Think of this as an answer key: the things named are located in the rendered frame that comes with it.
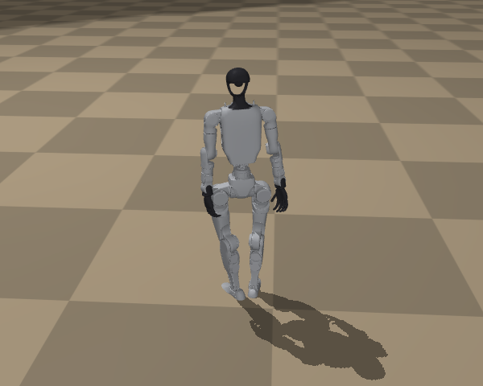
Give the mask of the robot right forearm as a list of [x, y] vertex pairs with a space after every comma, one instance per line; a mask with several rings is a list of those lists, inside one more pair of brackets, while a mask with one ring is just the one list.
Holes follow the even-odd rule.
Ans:
[[[273, 154], [270, 156], [270, 162], [272, 165], [272, 174], [274, 176], [274, 184], [281, 186], [281, 179], [285, 178], [285, 171], [283, 169], [283, 156], [281, 151], [281, 146], [278, 142], [279, 154]], [[285, 178], [286, 180], [286, 178]]]

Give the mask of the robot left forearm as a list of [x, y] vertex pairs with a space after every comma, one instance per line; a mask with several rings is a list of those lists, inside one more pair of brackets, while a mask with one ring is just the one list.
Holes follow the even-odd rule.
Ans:
[[200, 189], [206, 193], [206, 187], [208, 185], [213, 188], [213, 168], [214, 162], [208, 160], [207, 151], [205, 148], [200, 150], [200, 160], [201, 160], [201, 186]]

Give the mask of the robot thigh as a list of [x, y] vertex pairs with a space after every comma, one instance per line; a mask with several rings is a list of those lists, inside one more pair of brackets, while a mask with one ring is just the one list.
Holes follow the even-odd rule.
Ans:
[[217, 232], [219, 241], [226, 239], [230, 245], [230, 251], [234, 252], [239, 247], [238, 238], [231, 234], [229, 224], [229, 205], [228, 199], [230, 196], [229, 183], [218, 183], [213, 185], [213, 195], [211, 195], [213, 201], [213, 209], [219, 217], [213, 217], [213, 224]]
[[251, 197], [253, 212], [253, 228], [249, 237], [249, 246], [259, 250], [261, 235], [265, 235], [266, 216], [269, 211], [271, 190], [265, 181], [255, 180], [255, 193]]

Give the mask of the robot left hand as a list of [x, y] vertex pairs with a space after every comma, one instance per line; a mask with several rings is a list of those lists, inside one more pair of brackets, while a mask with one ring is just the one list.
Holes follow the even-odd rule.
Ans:
[[211, 198], [211, 195], [213, 195], [212, 186], [208, 185], [206, 187], [206, 193], [202, 192], [202, 195], [204, 196], [204, 205], [207, 209], [207, 213], [210, 214], [213, 217], [221, 216], [221, 215], [218, 215], [213, 209], [213, 201], [212, 201], [212, 198]]

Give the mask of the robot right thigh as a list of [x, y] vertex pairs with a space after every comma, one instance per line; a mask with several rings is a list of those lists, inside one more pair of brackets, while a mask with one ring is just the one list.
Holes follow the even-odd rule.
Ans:
[[249, 246], [259, 250], [261, 235], [265, 235], [266, 216], [269, 211], [271, 190], [265, 181], [255, 180], [255, 193], [251, 197], [253, 212], [253, 228], [249, 237]]

